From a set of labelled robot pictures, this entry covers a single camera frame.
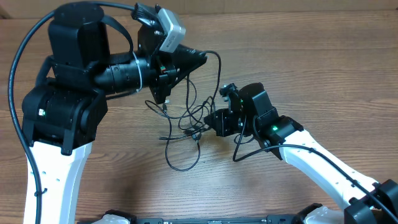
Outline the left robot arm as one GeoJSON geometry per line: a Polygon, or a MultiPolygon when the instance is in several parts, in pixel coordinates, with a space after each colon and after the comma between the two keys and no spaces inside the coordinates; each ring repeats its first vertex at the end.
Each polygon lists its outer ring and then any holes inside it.
{"type": "Polygon", "coordinates": [[[28,159],[25,223],[73,223],[85,162],[108,100],[151,90],[163,103],[171,90],[202,66],[206,53],[182,45],[185,26],[160,6],[126,6],[141,23],[138,41],[104,12],[103,1],[61,5],[43,18],[52,54],[22,102],[17,134],[28,159]],[[112,54],[107,29],[129,48],[112,54]]]}

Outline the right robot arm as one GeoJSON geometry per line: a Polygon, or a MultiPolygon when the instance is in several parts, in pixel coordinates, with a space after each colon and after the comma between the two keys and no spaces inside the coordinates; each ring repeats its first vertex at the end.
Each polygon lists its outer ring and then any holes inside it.
{"type": "Polygon", "coordinates": [[[331,210],[314,203],[296,215],[267,217],[267,223],[397,223],[397,182],[380,183],[334,156],[300,123],[278,114],[262,83],[241,89],[231,83],[220,95],[228,107],[210,113],[205,123],[219,137],[252,136],[260,146],[244,156],[234,155],[233,161],[271,152],[303,172],[339,207],[331,210]]]}

